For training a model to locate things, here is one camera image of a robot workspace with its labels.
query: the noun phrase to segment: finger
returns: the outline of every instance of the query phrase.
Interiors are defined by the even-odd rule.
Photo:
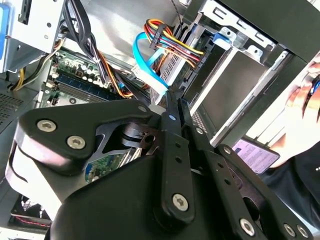
[[[286,102],[286,106],[287,106],[288,108],[291,108],[292,105],[294,104],[294,101],[295,101],[298,93],[300,92],[300,89],[301,89],[301,88],[298,88],[297,90],[295,90],[295,91],[291,94],[291,96],[289,97],[288,101]]]
[[[318,56],[316,56],[313,61],[315,61],[316,63],[320,63],[320,54]]]
[[[293,104],[292,104],[293,108],[303,110],[311,88],[312,88],[311,82],[306,82],[304,84],[304,86],[300,89],[300,91],[298,92],[298,94],[296,95],[293,101]]]
[[[313,64],[311,67],[309,67],[308,71],[311,74],[320,73],[320,63]]]
[[[304,110],[303,121],[306,124],[314,125],[318,122],[318,114],[320,109],[320,88],[310,97],[308,104]]]

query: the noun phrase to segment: cable connector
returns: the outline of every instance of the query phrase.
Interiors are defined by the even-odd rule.
[[[150,48],[152,48],[153,50],[157,49],[157,44],[160,42],[161,36],[163,35],[163,31],[165,30],[166,27],[167,27],[166,24],[161,24],[158,26],[158,29],[156,30],[156,33],[150,45]]]

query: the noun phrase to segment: metal plate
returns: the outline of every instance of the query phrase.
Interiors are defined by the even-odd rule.
[[[96,38],[97,47],[105,54],[134,66],[136,61],[132,54],[132,43],[136,36],[143,32],[147,19],[161,19],[170,25],[177,17],[171,0],[82,0],[90,18],[91,30]],[[174,0],[179,12],[185,8]],[[65,46],[80,52],[75,42],[68,41]],[[153,51],[148,41],[139,44],[145,56]]]
[[[28,23],[19,22],[24,0],[4,0],[11,7],[8,35],[31,47],[51,53],[65,0],[32,0]]]
[[[239,106],[250,97],[266,70],[241,52],[235,54],[202,102],[218,132],[232,122],[235,113],[239,114]]]

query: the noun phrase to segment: blue plastic tab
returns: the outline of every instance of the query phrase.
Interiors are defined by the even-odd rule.
[[[0,3],[0,19],[1,19],[1,27],[0,27],[0,60],[2,60],[5,49],[5,41],[8,29],[9,22],[9,13],[10,7],[3,3]]]

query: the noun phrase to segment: yellow wire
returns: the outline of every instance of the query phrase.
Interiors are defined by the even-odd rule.
[[[16,85],[14,91],[17,91],[21,87],[21,85],[24,82],[24,78],[25,78],[24,70],[23,70],[23,68],[21,68],[20,69],[20,78],[19,78],[18,84]]]
[[[64,44],[65,40],[66,40],[66,39],[63,38],[62,40],[59,40],[59,41],[58,41],[58,43],[54,46],[53,52],[50,53],[50,54],[45,58],[45,60],[43,61],[42,67],[44,67],[45,64],[46,64],[46,62],[47,62],[53,55],[55,55],[56,52],[62,47],[62,45]],[[33,82],[33,81],[30,81],[30,82],[27,82],[26,84],[23,84],[23,83],[24,83],[24,78],[25,78],[25,73],[24,73],[23,69],[20,69],[20,79],[19,79],[19,83],[18,83],[18,85],[16,86],[16,88],[14,89],[14,91],[18,91],[18,90],[20,90],[21,88],[23,88],[25,85],[30,84],[30,83]]]
[[[160,48],[160,49],[164,49],[165,51],[167,51],[167,52],[169,52],[169,53],[171,53],[171,54],[173,54],[173,55],[176,55],[177,57],[185,60],[185,61],[186,61],[188,64],[190,64],[193,68],[196,67],[196,66],[192,63],[192,61],[190,61],[189,59],[185,58],[184,56],[181,56],[181,55],[179,55],[178,53],[176,53],[176,52],[174,52],[174,51],[172,51],[172,50],[170,50],[170,49],[168,49],[168,48],[165,48],[165,47],[163,47],[163,46],[157,46],[157,47]]]
[[[158,26],[155,25],[155,24],[153,24],[151,21],[158,21],[158,22],[164,24],[164,22],[161,21],[161,20],[159,20],[159,19],[155,19],[155,18],[149,19],[149,20],[148,20],[148,23],[149,23],[152,27],[154,27],[155,29],[158,29]],[[163,31],[163,34],[164,34],[168,39],[171,39],[172,41],[176,42],[177,44],[180,44],[181,46],[189,49],[190,51],[193,51],[194,53],[201,54],[201,55],[204,54],[203,51],[195,50],[194,48],[192,48],[192,47],[184,44],[182,41],[179,41],[178,39],[174,38],[173,36],[171,36],[170,34],[168,34],[166,31]]]

